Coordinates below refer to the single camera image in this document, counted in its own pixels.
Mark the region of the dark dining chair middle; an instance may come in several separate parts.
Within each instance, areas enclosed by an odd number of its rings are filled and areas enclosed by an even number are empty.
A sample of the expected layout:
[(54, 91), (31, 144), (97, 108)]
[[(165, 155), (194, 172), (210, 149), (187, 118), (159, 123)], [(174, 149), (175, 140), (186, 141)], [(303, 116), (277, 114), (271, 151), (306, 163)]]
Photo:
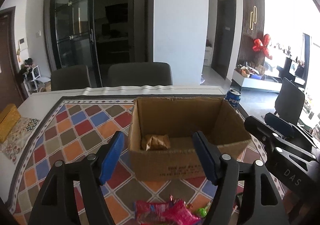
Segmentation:
[(173, 85), (171, 67), (168, 63), (162, 62), (115, 64), (108, 69), (104, 85), (106, 87)]

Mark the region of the colourful diamond pattern tablecloth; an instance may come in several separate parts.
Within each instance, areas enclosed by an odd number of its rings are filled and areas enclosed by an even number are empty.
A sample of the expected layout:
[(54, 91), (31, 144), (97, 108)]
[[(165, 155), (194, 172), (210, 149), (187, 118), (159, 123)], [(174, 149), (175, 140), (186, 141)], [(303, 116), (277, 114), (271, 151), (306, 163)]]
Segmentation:
[[(33, 123), (33, 135), (21, 150), (7, 205), (19, 224), (27, 224), (32, 207), (52, 165), (80, 161), (107, 143), (116, 131), (129, 133), (135, 96), (65, 96), (45, 117)], [(216, 188), (205, 177), (139, 181), (127, 146), (112, 178), (101, 187), (116, 224), (134, 224), (138, 200), (165, 202), (170, 196), (191, 204), (192, 210), (213, 199)]]

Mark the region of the dark dining chair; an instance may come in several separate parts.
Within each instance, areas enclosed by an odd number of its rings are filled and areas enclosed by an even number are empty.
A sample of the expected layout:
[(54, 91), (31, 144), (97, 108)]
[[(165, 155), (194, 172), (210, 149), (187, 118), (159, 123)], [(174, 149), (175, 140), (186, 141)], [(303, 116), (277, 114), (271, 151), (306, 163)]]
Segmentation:
[(106, 87), (173, 85), (171, 67), (168, 63), (162, 62), (115, 64), (108, 69), (104, 85)]
[(90, 88), (88, 67), (85, 65), (75, 65), (52, 72), (52, 91), (74, 90)]

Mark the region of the red hawthorn snack packet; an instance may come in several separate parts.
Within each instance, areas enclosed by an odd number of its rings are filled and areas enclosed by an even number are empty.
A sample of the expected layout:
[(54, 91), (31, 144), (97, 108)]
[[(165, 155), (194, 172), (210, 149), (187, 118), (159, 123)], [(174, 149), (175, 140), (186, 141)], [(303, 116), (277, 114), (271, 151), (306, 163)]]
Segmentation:
[(162, 216), (162, 213), (170, 209), (172, 204), (167, 203), (151, 203), (144, 201), (136, 201), (134, 203), (135, 208), (135, 220), (139, 224), (165, 224), (166, 220)]

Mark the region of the pink snack packet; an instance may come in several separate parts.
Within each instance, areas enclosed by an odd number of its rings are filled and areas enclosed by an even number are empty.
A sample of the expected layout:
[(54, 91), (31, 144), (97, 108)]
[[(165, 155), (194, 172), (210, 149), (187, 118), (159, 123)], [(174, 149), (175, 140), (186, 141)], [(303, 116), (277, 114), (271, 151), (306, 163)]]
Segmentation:
[(201, 222), (201, 218), (193, 215), (182, 200), (171, 203), (169, 209), (161, 213), (161, 218), (166, 222), (180, 225), (194, 225)]

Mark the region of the gold wall ornament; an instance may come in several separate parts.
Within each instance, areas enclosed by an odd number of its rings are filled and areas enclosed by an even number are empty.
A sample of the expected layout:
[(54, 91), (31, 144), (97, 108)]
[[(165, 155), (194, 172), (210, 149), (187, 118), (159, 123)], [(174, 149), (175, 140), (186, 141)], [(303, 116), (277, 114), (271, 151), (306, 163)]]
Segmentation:
[(258, 16), (257, 7), (253, 6), (253, 10), (250, 13), (250, 21), (249, 21), (250, 30), (254, 29), (254, 25), (257, 23), (257, 16)]

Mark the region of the green candy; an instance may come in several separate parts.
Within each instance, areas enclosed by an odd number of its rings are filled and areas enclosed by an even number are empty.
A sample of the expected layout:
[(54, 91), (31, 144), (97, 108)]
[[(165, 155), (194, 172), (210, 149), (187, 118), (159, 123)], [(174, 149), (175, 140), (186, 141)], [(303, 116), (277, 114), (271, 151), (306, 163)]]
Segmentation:
[(201, 219), (204, 219), (208, 214), (210, 205), (211, 205), (211, 202), (208, 202), (205, 207), (197, 209), (197, 211), (195, 212), (195, 215)]

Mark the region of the brown cardboard box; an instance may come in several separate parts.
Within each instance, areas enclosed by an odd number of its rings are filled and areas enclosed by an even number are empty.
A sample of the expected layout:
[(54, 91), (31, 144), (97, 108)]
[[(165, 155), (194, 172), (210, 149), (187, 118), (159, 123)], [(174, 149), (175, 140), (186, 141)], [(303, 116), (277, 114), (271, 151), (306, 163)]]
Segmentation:
[[(191, 138), (197, 131), (233, 158), (238, 158), (252, 140), (244, 120), (223, 98), (137, 98), (128, 136), (136, 179), (146, 182), (203, 176)], [(167, 135), (170, 148), (144, 150), (142, 140), (147, 135)]]

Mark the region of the black glass sliding door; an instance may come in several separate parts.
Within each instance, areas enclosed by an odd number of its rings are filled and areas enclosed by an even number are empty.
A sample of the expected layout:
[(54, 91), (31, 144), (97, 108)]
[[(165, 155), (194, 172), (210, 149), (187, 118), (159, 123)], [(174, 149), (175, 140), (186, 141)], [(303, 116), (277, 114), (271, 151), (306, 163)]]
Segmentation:
[(50, 0), (50, 30), (56, 68), (85, 65), (91, 85), (96, 87), (90, 17), (89, 0)]

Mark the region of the blue pepsi can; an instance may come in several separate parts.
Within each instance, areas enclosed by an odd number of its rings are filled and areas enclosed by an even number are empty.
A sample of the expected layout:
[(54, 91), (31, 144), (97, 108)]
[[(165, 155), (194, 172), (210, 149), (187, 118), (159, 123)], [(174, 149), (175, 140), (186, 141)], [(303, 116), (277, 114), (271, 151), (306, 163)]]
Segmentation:
[(225, 100), (234, 108), (236, 109), (239, 106), (241, 99), (241, 92), (237, 89), (230, 88), (225, 96)]

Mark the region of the floral patterned mat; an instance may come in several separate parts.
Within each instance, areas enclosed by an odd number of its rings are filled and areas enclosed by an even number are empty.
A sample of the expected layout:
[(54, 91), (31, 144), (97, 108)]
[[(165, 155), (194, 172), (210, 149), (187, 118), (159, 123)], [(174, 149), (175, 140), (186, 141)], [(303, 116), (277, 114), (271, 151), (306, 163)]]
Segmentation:
[(14, 165), (17, 164), (17, 159), (20, 157), (25, 144), (39, 123), (40, 121), (36, 118), (21, 117), (9, 132), (5, 141), (1, 143), (1, 152)]

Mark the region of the dark dining chair left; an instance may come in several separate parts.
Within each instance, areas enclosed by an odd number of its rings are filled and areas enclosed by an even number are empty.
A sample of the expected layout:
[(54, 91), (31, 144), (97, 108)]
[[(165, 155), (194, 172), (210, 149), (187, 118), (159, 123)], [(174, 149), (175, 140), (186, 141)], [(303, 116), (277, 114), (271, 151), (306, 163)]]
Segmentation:
[(74, 90), (90, 88), (88, 67), (85, 65), (75, 65), (52, 72), (52, 91)]

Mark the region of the beige snack bag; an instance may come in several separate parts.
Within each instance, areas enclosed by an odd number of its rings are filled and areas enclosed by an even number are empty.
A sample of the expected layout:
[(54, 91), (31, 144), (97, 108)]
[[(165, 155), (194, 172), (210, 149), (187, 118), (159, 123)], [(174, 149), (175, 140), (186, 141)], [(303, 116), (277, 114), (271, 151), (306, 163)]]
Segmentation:
[(145, 151), (167, 150), (171, 148), (171, 144), (168, 135), (145, 135), (141, 148)]

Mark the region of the red bow decoration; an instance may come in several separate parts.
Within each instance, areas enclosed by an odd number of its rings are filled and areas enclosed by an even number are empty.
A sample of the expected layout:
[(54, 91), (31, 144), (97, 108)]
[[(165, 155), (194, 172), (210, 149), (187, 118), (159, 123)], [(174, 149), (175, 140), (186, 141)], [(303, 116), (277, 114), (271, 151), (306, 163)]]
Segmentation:
[(263, 36), (262, 40), (259, 38), (255, 39), (253, 41), (253, 43), (254, 43), (253, 48), (252, 48), (253, 51), (254, 52), (261, 51), (266, 58), (272, 60), (272, 56), (270, 55), (269, 50), (268, 50), (268, 45), (270, 43), (270, 40), (271, 40), (271, 37), (269, 34), (265, 34)]

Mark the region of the white tv cabinet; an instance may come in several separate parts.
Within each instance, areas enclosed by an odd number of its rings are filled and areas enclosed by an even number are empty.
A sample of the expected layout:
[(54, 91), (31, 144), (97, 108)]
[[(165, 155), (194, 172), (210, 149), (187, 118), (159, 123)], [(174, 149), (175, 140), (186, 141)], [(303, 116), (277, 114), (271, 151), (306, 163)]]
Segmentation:
[(282, 83), (264, 81), (262, 79), (246, 78), (238, 73), (236, 70), (233, 72), (232, 83), (233, 87), (241, 90), (261, 90), (268, 92), (279, 92)]

